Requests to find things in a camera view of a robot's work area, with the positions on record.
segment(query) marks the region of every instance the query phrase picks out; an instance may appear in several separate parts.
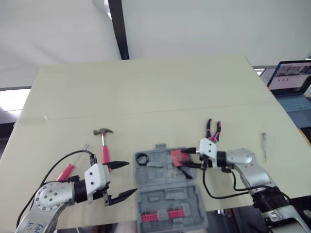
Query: gray plastic tool case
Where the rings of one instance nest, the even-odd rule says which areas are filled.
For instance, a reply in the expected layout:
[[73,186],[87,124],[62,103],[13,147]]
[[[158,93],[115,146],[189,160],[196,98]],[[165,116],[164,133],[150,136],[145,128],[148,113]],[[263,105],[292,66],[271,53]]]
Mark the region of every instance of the gray plastic tool case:
[[[178,168],[173,166],[165,144],[157,144],[155,150],[135,154],[135,180],[139,187],[136,193],[137,227],[139,233],[177,233],[208,226],[207,214],[199,187],[187,180]],[[140,166],[136,158],[140,153],[149,157],[146,166]],[[193,168],[182,169],[195,178]],[[184,217],[169,218],[168,211],[183,209]],[[141,216],[156,213],[158,221],[143,222]]]

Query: laptop keyboard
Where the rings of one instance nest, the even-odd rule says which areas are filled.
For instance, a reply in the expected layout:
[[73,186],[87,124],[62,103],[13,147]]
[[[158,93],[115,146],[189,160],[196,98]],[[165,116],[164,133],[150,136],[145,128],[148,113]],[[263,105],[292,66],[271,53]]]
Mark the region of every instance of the laptop keyboard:
[[277,100],[283,106],[286,112],[311,109],[311,102],[308,101],[304,96],[295,98],[281,98]]

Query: hammer head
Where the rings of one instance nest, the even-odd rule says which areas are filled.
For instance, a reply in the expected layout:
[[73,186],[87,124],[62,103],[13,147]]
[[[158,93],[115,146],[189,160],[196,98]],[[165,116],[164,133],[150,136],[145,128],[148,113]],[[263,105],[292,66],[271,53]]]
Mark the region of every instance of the hammer head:
[[99,130],[93,130],[94,135],[105,134],[105,133],[113,133],[113,131],[110,129],[106,129],[106,128],[101,128]]

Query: laptop screen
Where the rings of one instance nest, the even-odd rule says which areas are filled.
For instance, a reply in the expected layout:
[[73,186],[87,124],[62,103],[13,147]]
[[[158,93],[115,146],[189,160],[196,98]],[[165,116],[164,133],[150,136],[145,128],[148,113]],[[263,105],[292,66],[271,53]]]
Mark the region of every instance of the laptop screen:
[[280,62],[268,82],[274,95],[303,94],[311,84],[311,61]]

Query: hammer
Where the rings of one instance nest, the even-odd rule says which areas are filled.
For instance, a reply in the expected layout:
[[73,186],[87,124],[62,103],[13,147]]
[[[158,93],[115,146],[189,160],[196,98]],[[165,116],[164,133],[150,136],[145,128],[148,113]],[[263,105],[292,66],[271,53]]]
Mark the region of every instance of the hammer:
[[103,150],[102,150],[102,156],[103,156],[103,163],[106,164],[109,162],[109,150],[108,147],[105,145],[104,138],[106,133],[113,133],[112,130],[101,128],[99,130],[93,130],[94,135],[102,134],[102,142],[103,142]]

